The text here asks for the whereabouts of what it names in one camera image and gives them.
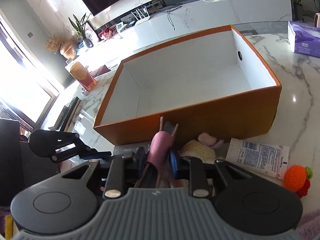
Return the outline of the dark photo card box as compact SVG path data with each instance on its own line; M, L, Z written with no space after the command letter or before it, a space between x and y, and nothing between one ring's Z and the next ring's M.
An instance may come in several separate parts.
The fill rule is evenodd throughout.
M145 141L145 142L138 142L134 144L115 146L113 149L113 156L127 154L131 152L137 153L140 147L144 148L144 152L147 155L150 149L150 145L151 145L151 141Z

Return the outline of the white crochet bunny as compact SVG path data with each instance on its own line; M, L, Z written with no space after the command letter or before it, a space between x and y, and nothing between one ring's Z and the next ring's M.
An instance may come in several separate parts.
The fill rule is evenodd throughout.
M216 160L215 150L221 147L224 140L218 140L208 133L201 133L197 140L191 140L180 150L181 157L195 157L205 164L213 164Z

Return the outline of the pink hair clip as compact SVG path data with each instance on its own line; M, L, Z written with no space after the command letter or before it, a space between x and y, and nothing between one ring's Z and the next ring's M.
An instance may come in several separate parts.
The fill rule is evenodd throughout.
M164 166L168 157L168 150L173 146L178 124L173 125L160 117L159 131L151 140L146 165L141 178L136 182L138 188L158 188L160 186Z

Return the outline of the orange crochet fruit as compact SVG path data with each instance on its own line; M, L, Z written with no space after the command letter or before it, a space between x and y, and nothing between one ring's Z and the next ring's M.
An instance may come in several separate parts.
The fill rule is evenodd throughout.
M284 174L283 187L301 199L308 194L312 177L313 171L310 167L292 165Z

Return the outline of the black keyboard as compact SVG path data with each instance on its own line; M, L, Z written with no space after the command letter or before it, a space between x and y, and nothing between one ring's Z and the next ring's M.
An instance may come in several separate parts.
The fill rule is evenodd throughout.
M64 131L68 124L70 118L73 116L74 111L78 107L80 99L78 96L74 97L68 105L65 105L54 125L54 131Z

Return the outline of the red orange snack box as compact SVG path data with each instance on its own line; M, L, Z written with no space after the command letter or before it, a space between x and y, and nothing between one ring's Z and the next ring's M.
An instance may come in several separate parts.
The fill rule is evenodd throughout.
M70 74L87 91L93 90L97 85L97 81L95 80L95 78L80 62L75 62L71 65Z

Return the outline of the white lotion tube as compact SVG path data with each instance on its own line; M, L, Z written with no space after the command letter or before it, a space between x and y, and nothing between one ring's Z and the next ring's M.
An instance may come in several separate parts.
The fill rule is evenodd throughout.
M289 147L232 138L226 160L241 168L282 180L287 171Z

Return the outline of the orange cardboard box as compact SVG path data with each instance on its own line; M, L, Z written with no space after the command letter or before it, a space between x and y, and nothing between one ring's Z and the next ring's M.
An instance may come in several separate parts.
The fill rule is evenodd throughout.
M176 142L206 132L219 139L267 133L281 83L232 25L175 38L123 59L94 129L114 145L148 141L161 121L178 124Z

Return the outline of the potted green plant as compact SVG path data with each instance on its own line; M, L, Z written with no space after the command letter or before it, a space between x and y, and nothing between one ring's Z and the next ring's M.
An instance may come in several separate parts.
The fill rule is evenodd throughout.
M73 27L73 29L75 30L75 32L82 38L82 42L83 42L84 46L86 46L87 48L93 48L94 44L87 37L86 31L85 31L86 23L88 21L89 15L86 16L86 14L84 14L80 20L75 15L73 15L73 18L74 18L74 20L68 18L69 22L70 22L71 26Z

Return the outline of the white marble tv cabinet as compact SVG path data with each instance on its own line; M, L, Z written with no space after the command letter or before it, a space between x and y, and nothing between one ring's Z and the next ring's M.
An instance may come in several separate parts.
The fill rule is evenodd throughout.
M158 12L91 49L83 48L76 61L90 72L101 66L115 69L127 56L179 36L230 24L292 19L291 0L198 0Z

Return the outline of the white wifi router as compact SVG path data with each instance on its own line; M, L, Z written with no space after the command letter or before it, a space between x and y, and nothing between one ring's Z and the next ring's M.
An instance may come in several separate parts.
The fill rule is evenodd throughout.
M147 22L151 18L145 5L141 6L140 8L136 8L135 11L131 12L131 14L136 19L135 25Z

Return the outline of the purple tissue pack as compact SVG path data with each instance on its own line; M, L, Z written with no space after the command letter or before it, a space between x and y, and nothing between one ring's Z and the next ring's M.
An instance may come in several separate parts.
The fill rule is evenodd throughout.
M301 22L288 22L287 37L289 48L293 53L319 58L319 28Z

